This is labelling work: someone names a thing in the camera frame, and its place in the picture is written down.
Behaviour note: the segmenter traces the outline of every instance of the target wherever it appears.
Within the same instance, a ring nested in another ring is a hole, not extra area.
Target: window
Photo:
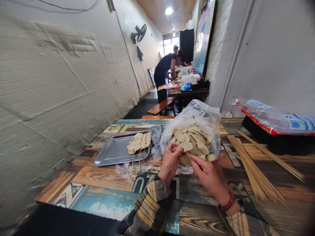
[[[170,44],[170,43],[171,43],[171,39],[166,39],[166,40],[164,40],[164,45]]]
[[[177,46],[179,45],[179,37],[164,40],[165,55],[169,53],[173,53],[174,45],[177,45]]]
[[[179,37],[172,38],[172,43],[179,43]]]

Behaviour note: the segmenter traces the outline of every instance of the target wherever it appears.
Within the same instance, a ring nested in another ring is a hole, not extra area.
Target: black cabinet
[[[182,50],[186,63],[194,60],[194,30],[179,32],[179,49]]]

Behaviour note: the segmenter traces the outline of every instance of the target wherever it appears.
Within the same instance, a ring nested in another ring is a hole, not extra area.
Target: stainless steel tray
[[[93,166],[107,166],[119,163],[125,163],[132,161],[132,155],[128,153],[127,146],[130,140],[136,135],[136,133],[148,133],[150,130],[143,130],[135,133],[115,135],[111,137],[103,146],[97,157],[93,162]],[[151,145],[144,150],[141,150],[141,160],[144,160],[150,154]],[[140,152],[134,154],[134,161],[139,161]]]

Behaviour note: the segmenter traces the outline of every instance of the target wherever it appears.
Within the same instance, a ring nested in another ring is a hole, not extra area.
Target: red bead bracelet
[[[232,205],[233,205],[233,203],[235,201],[235,196],[232,193],[230,193],[230,195],[231,195],[230,200],[225,206],[221,206],[219,204],[219,210],[220,211],[227,211],[227,210],[229,210],[232,207]]]

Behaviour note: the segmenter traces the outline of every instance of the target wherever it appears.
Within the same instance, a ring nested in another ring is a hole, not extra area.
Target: wooden ceiling
[[[149,19],[156,25],[162,35],[184,30],[192,18],[196,0],[137,0]],[[165,9],[173,8],[173,13],[165,15]]]

